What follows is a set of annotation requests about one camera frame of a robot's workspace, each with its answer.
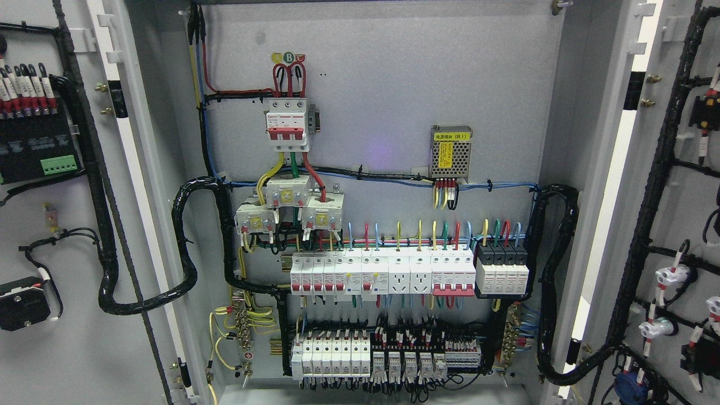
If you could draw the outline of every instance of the miniature circuit breaker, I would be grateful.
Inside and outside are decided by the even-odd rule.
[[[339,232],[343,228],[343,199],[342,194],[331,194],[325,202],[320,201],[319,195],[313,195],[302,209],[302,228],[305,235],[310,231],[324,230]]]
[[[265,186],[265,201],[270,208],[303,208],[312,194],[310,176],[273,177]]]
[[[275,232],[274,210],[260,205],[257,197],[250,197],[238,208],[235,213],[235,223],[238,234]]]
[[[311,133],[318,132],[318,111],[307,99],[270,99],[265,112],[270,145],[279,152],[307,152]]]
[[[433,154],[430,178],[467,181],[470,173],[472,129],[466,125],[434,125],[431,135]]]

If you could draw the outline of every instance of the bolt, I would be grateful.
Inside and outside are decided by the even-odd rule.
[[[647,82],[651,84],[660,83],[662,81],[662,76],[658,76],[657,74],[651,74],[647,77]]]

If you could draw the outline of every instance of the green terminal connector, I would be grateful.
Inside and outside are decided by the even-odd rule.
[[[45,176],[50,174],[71,172],[78,169],[78,164],[75,162],[75,156],[73,155],[43,159],[40,161],[40,164],[42,165],[42,171],[45,173]]]

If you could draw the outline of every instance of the black cable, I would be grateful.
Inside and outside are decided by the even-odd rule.
[[[22,194],[23,192],[49,186],[52,184],[66,182],[68,180],[76,179],[83,175],[85,175],[85,169],[79,169],[74,172],[63,173],[54,177],[48,177],[47,179],[42,179],[36,182],[30,182],[17,187],[13,187],[10,190],[7,190],[7,196],[0,200],[0,207],[5,205],[11,198],[15,197],[18,194]]]

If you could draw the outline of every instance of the red breaker switch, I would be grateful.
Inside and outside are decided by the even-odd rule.
[[[302,134],[304,133],[304,129],[302,128],[289,128],[289,127],[275,127],[275,128],[268,128],[268,133],[270,134],[270,139],[273,141],[276,141],[280,138],[289,141],[291,138],[295,139],[296,141],[302,140]]]

